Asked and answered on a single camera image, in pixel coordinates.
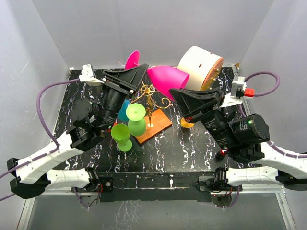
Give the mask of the orange plastic wine glass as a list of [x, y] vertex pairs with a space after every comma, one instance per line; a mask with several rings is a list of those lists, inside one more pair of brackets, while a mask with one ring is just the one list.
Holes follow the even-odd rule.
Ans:
[[184, 128], [192, 128], [194, 126], [193, 123], [187, 122], [184, 118], [181, 118], [180, 123]]

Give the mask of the magenta plastic wine glass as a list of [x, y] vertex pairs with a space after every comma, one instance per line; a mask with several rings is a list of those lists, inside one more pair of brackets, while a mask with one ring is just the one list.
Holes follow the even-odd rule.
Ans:
[[171, 66], [151, 67], [146, 73], [155, 89], [170, 100], [174, 98], [169, 90], [185, 88], [189, 80], [188, 73]]

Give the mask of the green plastic wine glass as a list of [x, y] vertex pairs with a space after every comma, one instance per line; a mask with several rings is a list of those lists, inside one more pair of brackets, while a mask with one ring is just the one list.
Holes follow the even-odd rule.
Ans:
[[126, 124], [120, 123], [114, 125], [111, 129], [111, 136], [117, 143], [120, 151], [127, 152], [132, 148], [130, 132]]
[[130, 134], [138, 137], [142, 136], [146, 131], [146, 122], [144, 117], [146, 109], [140, 103], [131, 103], [126, 110], [128, 120], [128, 128]]

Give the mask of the blue plastic wine glass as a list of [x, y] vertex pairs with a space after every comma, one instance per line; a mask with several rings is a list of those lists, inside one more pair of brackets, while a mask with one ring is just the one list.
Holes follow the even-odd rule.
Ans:
[[126, 115], [126, 110], [127, 110], [128, 106], [129, 106], [129, 104], [130, 104], [130, 101], [125, 99], [124, 103], [122, 104], [122, 108], [120, 109], [120, 111], [118, 113], [118, 119], [120, 121], [125, 121], [126, 122], [126, 121], [129, 120], [127, 115]]

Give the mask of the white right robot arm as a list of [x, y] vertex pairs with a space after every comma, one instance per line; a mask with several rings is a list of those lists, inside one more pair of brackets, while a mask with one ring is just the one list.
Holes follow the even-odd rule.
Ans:
[[218, 88], [208, 91], [170, 89], [188, 123], [201, 121], [221, 148], [219, 157], [228, 155], [238, 163], [259, 164], [251, 168], [217, 168], [214, 177], [199, 185], [211, 191], [236, 189], [243, 184], [277, 184], [290, 190], [307, 189], [307, 156], [293, 153], [270, 142], [269, 127], [259, 114], [234, 121], [226, 107], [242, 103]]

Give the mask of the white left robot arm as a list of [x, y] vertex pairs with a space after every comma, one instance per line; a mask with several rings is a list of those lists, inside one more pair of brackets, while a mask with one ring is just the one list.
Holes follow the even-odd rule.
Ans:
[[7, 161], [8, 173], [13, 175], [12, 195], [30, 199], [62, 187], [96, 190], [100, 182], [93, 168], [56, 170], [56, 166], [87, 152], [104, 139], [104, 132], [113, 127], [125, 99], [138, 91], [147, 69], [147, 64], [141, 64], [127, 70], [103, 71], [98, 79], [92, 65], [83, 65], [75, 82], [96, 87], [102, 94], [101, 101], [76, 100], [70, 112], [72, 125], [63, 134], [26, 158]]

